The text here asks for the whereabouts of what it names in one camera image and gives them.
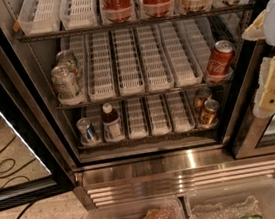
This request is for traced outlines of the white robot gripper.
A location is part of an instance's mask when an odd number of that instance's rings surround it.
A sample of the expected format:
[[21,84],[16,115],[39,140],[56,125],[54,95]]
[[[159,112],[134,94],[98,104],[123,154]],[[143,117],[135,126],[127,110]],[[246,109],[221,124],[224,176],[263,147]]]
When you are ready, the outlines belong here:
[[[242,38],[247,41],[265,39],[268,45],[275,47],[275,0],[267,3],[265,10],[243,32]],[[275,114],[275,56],[264,57],[261,63],[253,114],[258,118],[268,118]]]

